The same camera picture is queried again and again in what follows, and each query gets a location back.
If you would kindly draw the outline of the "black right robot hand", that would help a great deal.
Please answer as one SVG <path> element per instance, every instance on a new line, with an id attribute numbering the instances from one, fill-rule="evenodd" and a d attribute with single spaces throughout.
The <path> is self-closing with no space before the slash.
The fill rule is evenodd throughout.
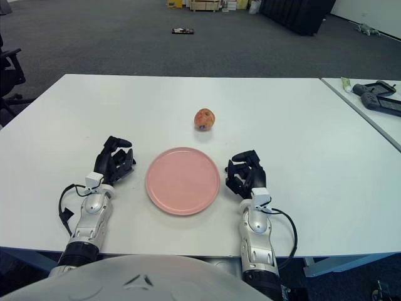
<path id="1" fill-rule="evenodd" d="M 236 154 L 228 160 L 226 186 L 243 199 L 251 199 L 252 188 L 267 188 L 266 173 L 255 150 Z"/>

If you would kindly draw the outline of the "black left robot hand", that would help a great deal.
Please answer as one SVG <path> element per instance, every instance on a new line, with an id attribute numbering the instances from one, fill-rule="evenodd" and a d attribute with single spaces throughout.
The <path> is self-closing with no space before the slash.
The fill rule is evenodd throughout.
<path id="1" fill-rule="evenodd" d="M 113 186 L 119 179 L 130 174 L 135 164 L 132 143 L 109 136 L 96 158 L 93 171 L 103 176 L 103 184 Z"/>

